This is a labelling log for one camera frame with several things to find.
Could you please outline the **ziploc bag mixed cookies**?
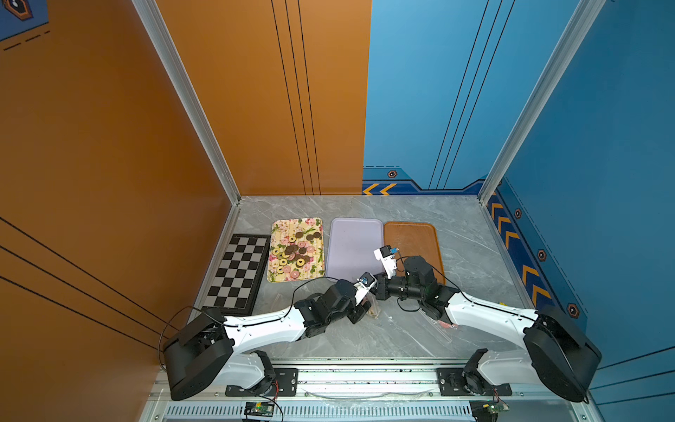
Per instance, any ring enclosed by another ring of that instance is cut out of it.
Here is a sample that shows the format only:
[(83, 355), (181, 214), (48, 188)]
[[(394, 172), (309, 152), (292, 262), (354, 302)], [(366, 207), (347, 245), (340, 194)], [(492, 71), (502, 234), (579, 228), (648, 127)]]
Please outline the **ziploc bag mixed cookies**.
[(367, 294), (367, 296), (363, 300), (363, 304), (367, 306), (367, 315), (370, 318), (374, 319), (379, 318), (381, 314), (381, 307), (378, 304), (378, 301), (374, 295)]

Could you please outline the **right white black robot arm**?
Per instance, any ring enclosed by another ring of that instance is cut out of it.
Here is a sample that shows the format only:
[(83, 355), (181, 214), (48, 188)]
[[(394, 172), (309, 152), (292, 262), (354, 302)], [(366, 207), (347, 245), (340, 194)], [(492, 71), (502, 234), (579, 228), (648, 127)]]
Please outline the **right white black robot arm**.
[(429, 318), (466, 326), (504, 339), (511, 351), (476, 350), (467, 361), (461, 387), (472, 395), (513, 383), (547, 388), (574, 403), (584, 402), (602, 359), (597, 346), (556, 307), (522, 309), (464, 293), (420, 256), (404, 260), (404, 270), (386, 265), (374, 277), (374, 295), (413, 300)]

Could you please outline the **ziploc bag ring cookies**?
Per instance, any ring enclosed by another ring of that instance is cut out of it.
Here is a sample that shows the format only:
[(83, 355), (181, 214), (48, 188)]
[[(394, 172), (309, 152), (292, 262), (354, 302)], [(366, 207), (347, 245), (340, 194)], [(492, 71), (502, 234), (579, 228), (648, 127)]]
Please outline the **ziploc bag ring cookies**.
[(295, 293), (278, 294), (272, 301), (272, 321), (283, 320), (290, 315), (295, 303)]

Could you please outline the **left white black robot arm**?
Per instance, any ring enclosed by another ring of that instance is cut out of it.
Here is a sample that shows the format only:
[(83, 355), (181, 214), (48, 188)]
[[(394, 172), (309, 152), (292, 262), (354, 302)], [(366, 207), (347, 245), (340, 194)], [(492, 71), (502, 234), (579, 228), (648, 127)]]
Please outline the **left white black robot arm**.
[(225, 316), (216, 308), (202, 311), (163, 345), (172, 400), (193, 397), (212, 383), (267, 391), (275, 373), (260, 348), (316, 337), (342, 318), (355, 325), (370, 309), (366, 297), (376, 285), (366, 275), (355, 282), (339, 280), (286, 309), (247, 318)]

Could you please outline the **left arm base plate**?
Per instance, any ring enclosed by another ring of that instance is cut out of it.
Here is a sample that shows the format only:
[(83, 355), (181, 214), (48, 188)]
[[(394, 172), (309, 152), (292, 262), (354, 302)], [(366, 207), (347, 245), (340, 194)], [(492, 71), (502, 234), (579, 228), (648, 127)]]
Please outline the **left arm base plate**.
[(296, 367), (276, 367), (275, 379), (269, 383), (266, 391), (246, 390), (234, 385), (228, 385), (226, 397), (295, 397), (297, 394), (299, 370)]

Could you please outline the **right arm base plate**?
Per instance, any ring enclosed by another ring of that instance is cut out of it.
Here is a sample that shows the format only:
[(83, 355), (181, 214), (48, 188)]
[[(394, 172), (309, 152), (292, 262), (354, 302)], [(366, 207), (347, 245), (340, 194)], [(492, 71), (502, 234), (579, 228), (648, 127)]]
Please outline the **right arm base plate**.
[(478, 373), (466, 373), (458, 367), (440, 367), (436, 369), (439, 390), (443, 397), (477, 396), (477, 397), (510, 397), (513, 395), (511, 385), (489, 384)]

